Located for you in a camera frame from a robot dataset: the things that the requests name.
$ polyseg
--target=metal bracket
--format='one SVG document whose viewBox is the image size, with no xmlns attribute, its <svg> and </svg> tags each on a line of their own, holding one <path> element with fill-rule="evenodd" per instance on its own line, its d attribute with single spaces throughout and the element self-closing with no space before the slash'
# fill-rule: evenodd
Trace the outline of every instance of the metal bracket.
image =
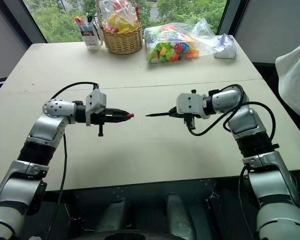
<svg viewBox="0 0 300 240">
<path fill-rule="evenodd" d="M 14 160 L 12 161 L 7 173 L 5 174 L 1 184 L 0 184 L 0 196 L 1 193 L 13 174 L 22 174 L 29 176 L 40 176 L 39 178 L 44 178 L 49 170 L 48 166 L 39 165 L 35 163 L 30 163 L 27 161 Z"/>
<path fill-rule="evenodd" d="M 42 113 L 34 123 L 27 142 L 51 146 L 57 148 L 70 118 L 68 116 L 50 117 Z"/>
<path fill-rule="evenodd" d="M 85 100 L 85 124 L 91 126 L 91 114 L 98 114 L 106 108 L 107 95 L 100 92 L 99 89 L 95 89 L 86 96 Z"/>
<path fill-rule="evenodd" d="M 259 168 L 263 166 L 258 155 L 245 157 L 242 159 L 242 162 L 245 165 L 248 164 L 251 168 Z"/>
</svg>

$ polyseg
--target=beige tabletop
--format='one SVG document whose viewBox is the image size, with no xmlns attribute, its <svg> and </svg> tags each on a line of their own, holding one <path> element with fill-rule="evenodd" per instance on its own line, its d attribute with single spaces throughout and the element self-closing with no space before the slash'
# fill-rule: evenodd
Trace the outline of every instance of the beige tabletop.
<svg viewBox="0 0 300 240">
<path fill-rule="evenodd" d="M 168 64 L 148 64 L 145 47 L 130 55 L 115 55 L 105 47 L 89 51 L 83 42 L 37 43 L 26 51 L 0 94 L 56 92 L 80 81 L 96 82 L 101 89 L 109 89 L 261 79 L 247 55 L 235 44 L 234 59 L 207 55 Z M 74 89 L 88 88 L 82 85 Z"/>
</svg>

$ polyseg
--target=window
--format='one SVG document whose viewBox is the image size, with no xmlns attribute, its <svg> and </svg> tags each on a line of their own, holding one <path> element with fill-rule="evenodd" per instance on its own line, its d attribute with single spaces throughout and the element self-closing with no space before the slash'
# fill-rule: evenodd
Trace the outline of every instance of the window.
<svg viewBox="0 0 300 240">
<path fill-rule="evenodd" d="M 227 0 L 135 0 L 143 28 L 173 22 L 195 24 L 205 17 L 219 27 Z M 80 42 L 75 16 L 95 14 L 95 0 L 23 0 L 48 43 Z"/>
</svg>

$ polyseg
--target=plastic bag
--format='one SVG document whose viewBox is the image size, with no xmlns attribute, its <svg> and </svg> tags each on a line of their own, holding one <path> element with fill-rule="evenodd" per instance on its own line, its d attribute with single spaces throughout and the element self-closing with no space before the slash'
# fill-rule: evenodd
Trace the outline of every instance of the plastic bag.
<svg viewBox="0 0 300 240">
<path fill-rule="evenodd" d="M 221 51 L 215 48 L 218 38 L 204 18 L 197 24 L 174 22 L 149 27 L 143 35 L 150 63 L 193 59 Z"/>
<path fill-rule="evenodd" d="M 136 9 L 127 0 L 100 0 L 99 7 L 106 31 L 124 34 L 138 28 Z"/>
</svg>

